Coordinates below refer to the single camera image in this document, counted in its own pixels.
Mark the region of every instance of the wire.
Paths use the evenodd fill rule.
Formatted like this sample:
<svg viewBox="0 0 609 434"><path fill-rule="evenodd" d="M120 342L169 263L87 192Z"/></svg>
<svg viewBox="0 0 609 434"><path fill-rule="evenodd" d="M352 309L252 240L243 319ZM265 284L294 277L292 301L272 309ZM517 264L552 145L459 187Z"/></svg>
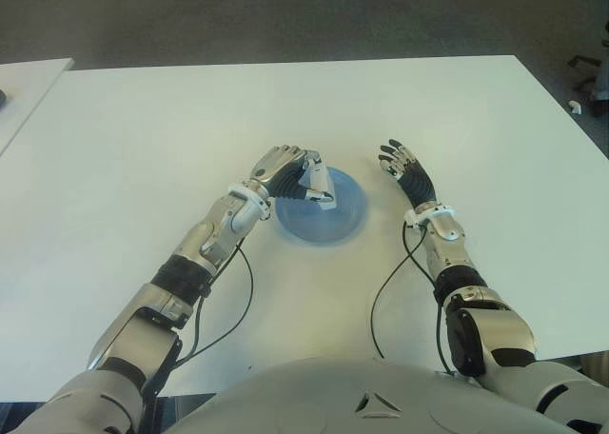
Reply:
<svg viewBox="0 0 609 434"><path fill-rule="evenodd" d="M442 306L438 303L438 316L436 316L436 347L438 348L438 354L440 355L440 361L442 361L442 365L444 366L444 370L448 375L453 375L450 367L446 363L444 359L444 354L442 353L442 344L440 342L440 320L442 319Z"/></svg>
<svg viewBox="0 0 609 434"><path fill-rule="evenodd" d="M406 231L406 223L403 224L402 236L405 235L405 231ZM427 234L427 229L424 228L423 232L422 232L421 240L419 241L419 243L417 244L417 246L415 247L415 249L413 251L416 251L417 248L419 248L419 246L422 244L422 241L425 238L426 234ZM381 296L381 293L383 292L384 288L387 286L387 284L389 283L391 278L395 275L395 273L398 270L400 270L400 267L402 267L403 264L406 261L408 261L409 258L412 258L412 253L410 253L410 252L408 252L406 257L403 260L401 260L398 263L398 265L391 271L391 273L389 274L389 277L387 277L385 279L385 281L383 282L383 284L381 285L381 287L377 291L377 295L374 297L374 302L372 303L372 309L370 310L370 332L372 333L372 342L374 343L374 347L377 349L377 352L379 353L379 355L381 355L381 358L384 358L384 355L383 355L383 352L381 351L381 348L379 347L379 343L377 342L377 336L376 336L376 334L374 332L374 309L377 306L377 303L379 301L379 297Z"/></svg>
<svg viewBox="0 0 609 434"><path fill-rule="evenodd" d="M423 228L423 232L425 232L425 233L427 232L426 227ZM421 242L419 242L412 251L410 251L410 248L408 248L408 243L406 242L406 223L405 222L402 227L402 243L403 243L404 249L406 250L406 254L410 257L410 259L415 264L415 266L419 268L419 271L422 273L422 275L424 275L427 278L427 280L429 281L429 283L435 288L436 284L434 283L434 279L431 278L431 275L429 275L429 272L427 272L425 269L422 268L422 266L419 264L419 262L415 258L415 255L413 254L415 251L417 251L417 248L419 247Z"/></svg>
<svg viewBox="0 0 609 434"><path fill-rule="evenodd" d="M226 261L226 264L222 267L222 269L220 269L220 271L218 272L218 274L216 274L216 276L214 277L212 283L222 274L222 272L224 271L224 268L226 266L228 266L228 263L230 263L230 261L232 260L233 256L237 254L237 252L241 253L241 256L243 256L244 261L246 262L247 265L247 271L249 272L249 298L247 299L247 305L246 305L246 309L244 310L244 313L241 315L241 318L237 321L237 323L231 328L229 329L227 332L225 332L222 336L220 336L218 339L216 339L215 341L213 341L212 343L204 346L203 348L201 348L200 350L194 351L196 349L196 345L199 344L199 328L197 327L199 324L199 318L200 318L200 312L201 312L201 305L203 302L201 302L198 306L197 306L197 318L196 318L196 324L195 324L195 342L196 345L193 344L193 347L190 349L190 351L188 352L188 354L181 360L179 360L178 362L176 362L175 366L173 367L174 369L180 367L181 365L184 365L185 363L187 363L188 361L190 361L192 358L194 358L197 355L200 355L201 353L203 353L204 351L208 350L209 348L213 347L214 345L218 344L220 341L222 341L228 334L230 334L232 331L234 331L235 329L237 329L237 327L241 324L241 322L244 320L244 318L246 317L247 313L249 312L249 307L251 306L251 301L252 298L254 297L254 273L251 270L251 264L249 263L246 254L244 253L243 250L241 250L241 244L243 243L243 239L241 240L241 242L236 246L235 251L233 252L233 254L230 256L230 258L228 258L228 260Z"/></svg>
<svg viewBox="0 0 609 434"><path fill-rule="evenodd" d="M412 251L410 251L410 248L408 248L408 243L406 242L406 223L404 223L404 226L402 227L402 243L403 243L404 249L406 250L407 255L410 257L412 262L419 268L419 271L427 278L427 280L431 283L431 285L433 287L435 287L436 284L434 284L434 279L431 277L431 275L429 275L429 272L427 272L425 269L422 268L422 266L419 264L419 262L415 258L415 255L413 254L417 250L417 248L419 247L421 242L419 242ZM438 304L438 315L436 316L436 347L438 348L438 354L440 355L440 361L442 361L442 366L444 367L444 370L446 371L447 374L452 375L452 371L450 370L450 367L448 367L448 364L446 363L446 360L444 359L444 353L442 352L442 343L440 342L440 321L441 320L442 320L442 306L440 304Z"/></svg>

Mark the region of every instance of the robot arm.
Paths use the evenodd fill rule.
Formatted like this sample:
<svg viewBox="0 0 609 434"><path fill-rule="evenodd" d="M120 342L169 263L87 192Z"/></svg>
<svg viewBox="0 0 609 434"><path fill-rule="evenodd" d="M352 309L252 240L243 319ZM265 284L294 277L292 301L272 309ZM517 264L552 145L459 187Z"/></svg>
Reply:
<svg viewBox="0 0 609 434"><path fill-rule="evenodd" d="M214 276L258 220L270 197L331 202L324 191L298 181L321 163L319 153L272 148L249 180L229 188L195 225L149 284L135 294L91 351L88 370L62 387L16 433L137 431L145 404L163 388L180 353L181 329Z"/></svg>
<svg viewBox="0 0 609 434"><path fill-rule="evenodd" d="M533 333L489 288L465 250L451 207L436 199L419 161L395 140L382 146L381 168L393 176L412 209L405 220L425 227L423 241L436 301L444 309L453 365L485 388L573 428L609 432L609 389L565 365L537 362Z"/></svg>

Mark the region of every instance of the blue bowl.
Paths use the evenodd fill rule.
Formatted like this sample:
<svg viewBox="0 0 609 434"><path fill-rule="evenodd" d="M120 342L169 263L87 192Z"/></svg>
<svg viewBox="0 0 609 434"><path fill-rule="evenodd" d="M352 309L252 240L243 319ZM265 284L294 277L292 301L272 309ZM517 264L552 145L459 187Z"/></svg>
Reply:
<svg viewBox="0 0 609 434"><path fill-rule="evenodd" d="M323 210L312 201L286 198L275 201L280 223L308 242L340 241L351 234L365 216L366 200L359 184L341 170L328 168L328 173L334 181L336 207ZM308 173L301 183L309 185Z"/></svg>

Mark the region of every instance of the white table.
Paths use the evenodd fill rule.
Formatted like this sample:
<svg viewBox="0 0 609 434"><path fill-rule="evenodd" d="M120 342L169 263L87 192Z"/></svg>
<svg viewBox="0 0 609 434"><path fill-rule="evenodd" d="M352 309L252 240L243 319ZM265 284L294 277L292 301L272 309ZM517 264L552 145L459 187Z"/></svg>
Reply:
<svg viewBox="0 0 609 434"><path fill-rule="evenodd" d="M372 356L372 299L403 256L406 201L376 159L389 137L457 210L540 358L609 348L609 163L516 58L72 71L0 158L0 400L44 400L82 370L130 296L271 145L316 148L351 174L368 198L363 229L315 247L276 217L259 223L245 244L248 316L165 394L307 357ZM206 302L203 344L241 315L247 288L237 258ZM406 265L377 310L386 356L440 368L435 312ZM191 334L192 322L186 349Z"/></svg>
<svg viewBox="0 0 609 434"><path fill-rule="evenodd" d="M0 89L7 95L0 108L0 155L57 77L71 65L69 58L0 65Z"/></svg>

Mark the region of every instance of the gray carpet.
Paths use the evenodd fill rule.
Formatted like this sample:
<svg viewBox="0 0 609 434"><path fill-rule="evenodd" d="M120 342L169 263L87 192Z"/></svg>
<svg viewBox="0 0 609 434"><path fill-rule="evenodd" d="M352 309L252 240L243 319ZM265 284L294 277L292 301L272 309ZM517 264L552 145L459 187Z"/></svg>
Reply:
<svg viewBox="0 0 609 434"><path fill-rule="evenodd" d="M0 0L0 63L76 68L516 54L565 105L609 0ZM609 154L607 116L575 117Z"/></svg>

